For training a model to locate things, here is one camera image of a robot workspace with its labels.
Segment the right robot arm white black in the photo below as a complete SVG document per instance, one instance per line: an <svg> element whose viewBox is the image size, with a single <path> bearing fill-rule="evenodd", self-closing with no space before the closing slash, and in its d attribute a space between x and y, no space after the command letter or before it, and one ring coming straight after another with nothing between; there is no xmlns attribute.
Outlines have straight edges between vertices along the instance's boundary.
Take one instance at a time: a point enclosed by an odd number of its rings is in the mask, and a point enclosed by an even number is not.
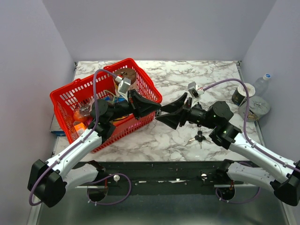
<svg viewBox="0 0 300 225"><path fill-rule="evenodd" d="M280 201L297 206L300 202L300 163L282 157L258 144L229 121L233 117L225 101L217 101L208 110L194 104L184 93L180 99L161 108L164 115L156 119L172 129L186 122L212 129L209 137L217 146L236 152L257 165L245 168L231 160L216 171L218 182L242 181L273 191Z"/></svg>

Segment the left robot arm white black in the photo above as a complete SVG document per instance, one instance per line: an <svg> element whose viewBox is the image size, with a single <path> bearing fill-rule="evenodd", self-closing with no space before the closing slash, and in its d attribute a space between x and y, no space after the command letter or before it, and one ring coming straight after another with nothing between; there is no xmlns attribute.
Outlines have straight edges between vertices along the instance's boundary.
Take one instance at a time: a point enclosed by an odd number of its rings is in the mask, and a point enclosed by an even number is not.
<svg viewBox="0 0 300 225"><path fill-rule="evenodd" d="M33 196L48 207L63 198L67 186L63 179L83 157L112 136L116 129L113 120L131 114L139 120L161 108L161 104L142 97L136 90L130 90L127 97L113 105L104 99L95 99L91 110L93 120L84 133L60 154L46 162L37 160L32 165L28 182L31 206L38 205L33 202Z"/></svg>

